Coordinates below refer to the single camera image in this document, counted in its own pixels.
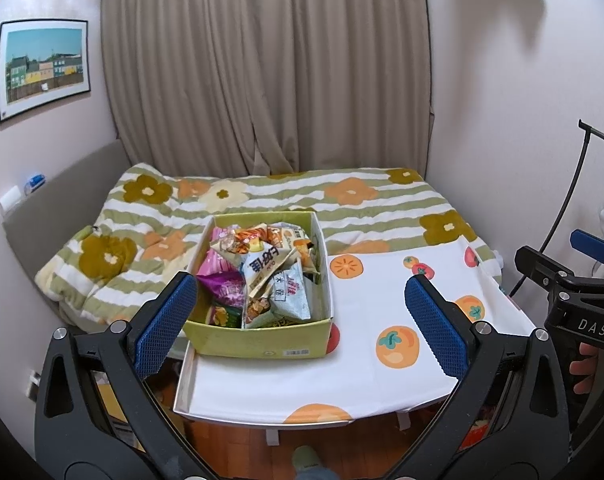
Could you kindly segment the person's right hand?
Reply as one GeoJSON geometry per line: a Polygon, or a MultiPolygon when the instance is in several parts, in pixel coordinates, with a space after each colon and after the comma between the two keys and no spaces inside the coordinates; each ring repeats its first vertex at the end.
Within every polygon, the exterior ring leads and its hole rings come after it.
{"type": "Polygon", "coordinates": [[[597,370],[600,349],[581,342],[579,346],[581,359],[572,361],[569,365],[569,373],[579,377],[581,380],[573,386],[575,394],[587,394],[593,389],[595,373],[597,370]]]}

